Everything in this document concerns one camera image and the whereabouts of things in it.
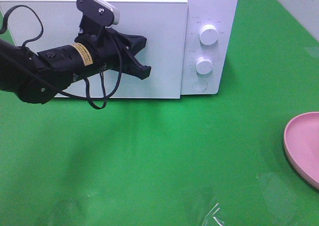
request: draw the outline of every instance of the yellow label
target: yellow label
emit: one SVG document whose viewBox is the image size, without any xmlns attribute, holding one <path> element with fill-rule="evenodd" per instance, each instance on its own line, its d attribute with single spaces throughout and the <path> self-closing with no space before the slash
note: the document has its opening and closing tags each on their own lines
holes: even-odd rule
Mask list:
<svg viewBox="0 0 319 226">
<path fill-rule="evenodd" d="M 73 46 L 79 52 L 85 66 L 93 64 L 92 56 L 84 45 L 81 43 L 74 43 L 71 46 Z"/>
</svg>

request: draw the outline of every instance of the green tablecloth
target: green tablecloth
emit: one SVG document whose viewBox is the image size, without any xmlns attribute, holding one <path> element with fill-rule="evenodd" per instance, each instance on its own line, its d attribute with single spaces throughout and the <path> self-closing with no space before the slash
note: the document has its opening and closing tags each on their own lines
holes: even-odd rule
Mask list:
<svg viewBox="0 0 319 226">
<path fill-rule="evenodd" d="M 287 122 L 319 110 L 308 47 L 278 2 L 238 0 L 217 95 L 96 111 L 0 92 L 0 225 L 200 226 L 216 204 L 226 225 L 319 225 L 283 149 Z"/>
</svg>

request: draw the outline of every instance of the white knob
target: white knob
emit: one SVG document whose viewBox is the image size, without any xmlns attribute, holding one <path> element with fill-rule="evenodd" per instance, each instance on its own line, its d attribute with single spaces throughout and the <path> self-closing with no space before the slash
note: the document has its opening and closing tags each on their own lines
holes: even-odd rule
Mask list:
<svg viewBox="0 0 319 226">
<path fill-rule="evenodd" d="M 200 57 L 196 61 L 196 71 L 198 74 L 206 75 L 213 70 L 213 60 L 208 57 Z"/>
<path fill-rule="evenodd" d="M 199 40 L 204 45 L 213 45 L 218 40 L 218 29 L 212 24 L 204 25 L 199 30 Z"/>
</svg>

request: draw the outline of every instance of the pink bowl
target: pink bowl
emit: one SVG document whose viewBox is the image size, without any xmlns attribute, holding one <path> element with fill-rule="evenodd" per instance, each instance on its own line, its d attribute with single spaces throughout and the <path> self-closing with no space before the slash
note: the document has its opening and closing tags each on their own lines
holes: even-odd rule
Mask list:
<svg viewBox="0 0 319 226">
<path fill-rule="evenodd" d="M 285 128 L 284 144 L 293 167 L 319 190 L 319 112 L 293 118 Z"/>
</svg>

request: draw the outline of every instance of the wall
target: wall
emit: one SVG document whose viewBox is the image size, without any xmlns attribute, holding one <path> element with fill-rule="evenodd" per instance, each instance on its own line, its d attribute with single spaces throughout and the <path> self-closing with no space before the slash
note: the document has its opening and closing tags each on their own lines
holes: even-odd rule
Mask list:
<svg viewBox="0 0 319 226">
<path fill-rule="evenodd" d="M 319 41 L 319 0 L 278 0 Z"/>
</svg>

